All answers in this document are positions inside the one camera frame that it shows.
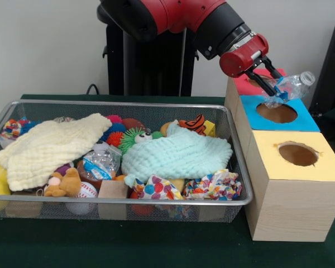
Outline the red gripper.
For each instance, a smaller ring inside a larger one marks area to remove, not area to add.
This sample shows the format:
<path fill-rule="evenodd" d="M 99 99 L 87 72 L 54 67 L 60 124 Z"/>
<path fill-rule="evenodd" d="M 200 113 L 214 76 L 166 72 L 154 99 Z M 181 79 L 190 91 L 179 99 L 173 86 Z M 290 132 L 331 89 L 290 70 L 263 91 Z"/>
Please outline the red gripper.
<path fill-rule="evenodd" d="M 219 60 L 222 71 L 229 77 L 237 78 L 245 73 L 255 81 L 268 96 L 273 97 L 277 90 L 260 75 L 261 69 L 253 69 L 261 62 L 266 71 L 274 79 L 280 79 L 283 75 L 273 66 L 271 60 L 265 56 L 269 51 L 267 40 L 259 33 L 250 33 L 239 42 L 224 52 Z"/>

